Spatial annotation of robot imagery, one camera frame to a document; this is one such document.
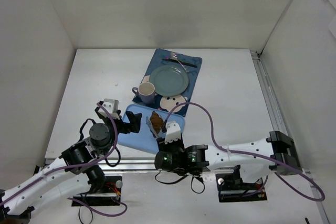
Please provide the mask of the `silver metal tongs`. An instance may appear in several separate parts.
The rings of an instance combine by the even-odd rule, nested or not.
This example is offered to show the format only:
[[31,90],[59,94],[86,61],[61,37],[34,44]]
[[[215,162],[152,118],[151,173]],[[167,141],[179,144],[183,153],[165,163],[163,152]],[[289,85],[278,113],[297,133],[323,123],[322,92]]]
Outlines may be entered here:
[[159,133],[161,131],[161,127],[158,124],[153,125],[150,121],[149,117],[146,117],[146,125],[148,126],[150,132],[152,133],[154,138],[159,138]]

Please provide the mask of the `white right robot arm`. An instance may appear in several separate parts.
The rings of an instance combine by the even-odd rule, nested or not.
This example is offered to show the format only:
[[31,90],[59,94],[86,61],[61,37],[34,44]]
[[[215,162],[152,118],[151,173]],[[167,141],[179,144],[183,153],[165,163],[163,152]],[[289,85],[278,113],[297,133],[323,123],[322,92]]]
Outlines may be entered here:
[[302,172],[293,139],[280,131],[271,131],[269,137],[258,141],[222,149],[204,144],[185,147],[182,140],[158,142],[155,168],[181,176],[239,168],[242,180],[252,183],[271,173],[289,176]]

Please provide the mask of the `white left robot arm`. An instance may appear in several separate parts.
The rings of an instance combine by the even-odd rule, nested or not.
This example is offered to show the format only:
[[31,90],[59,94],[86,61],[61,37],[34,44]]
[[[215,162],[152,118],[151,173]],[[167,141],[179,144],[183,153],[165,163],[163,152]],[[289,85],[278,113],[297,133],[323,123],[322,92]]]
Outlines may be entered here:
[[4,217],[29,218],[33,211],[56,199],[94,193],[104,186],[106,177],[99,162],[116,150],[120,133],[139,133],[142,115],[128,111],[129,121],[123,122],[119,110],[96,108],[96,114],[102,123],[93,122],[88,137],[80,134],[79,141],[51,164],[20,185],[1,192]]

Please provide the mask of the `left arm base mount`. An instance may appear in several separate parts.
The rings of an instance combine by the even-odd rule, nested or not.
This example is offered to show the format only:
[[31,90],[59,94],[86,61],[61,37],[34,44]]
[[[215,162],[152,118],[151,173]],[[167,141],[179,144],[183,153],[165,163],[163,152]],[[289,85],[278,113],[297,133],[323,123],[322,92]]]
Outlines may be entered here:
[[105,184],[96,193],[81,193],[73,198],[81,200],[91,207],[119,206],[122,185],[121,175],[108,175]]

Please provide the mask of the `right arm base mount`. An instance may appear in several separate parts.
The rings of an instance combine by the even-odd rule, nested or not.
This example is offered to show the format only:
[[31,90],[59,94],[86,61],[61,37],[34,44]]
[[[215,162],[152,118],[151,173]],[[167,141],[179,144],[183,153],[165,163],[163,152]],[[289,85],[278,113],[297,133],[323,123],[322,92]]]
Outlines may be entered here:
[[242,180],[234,181],[233,174],[216,174],[218,201],[229,202],[253,202],[267,200],[265,179],[259,178],[254,183],[245,183]]

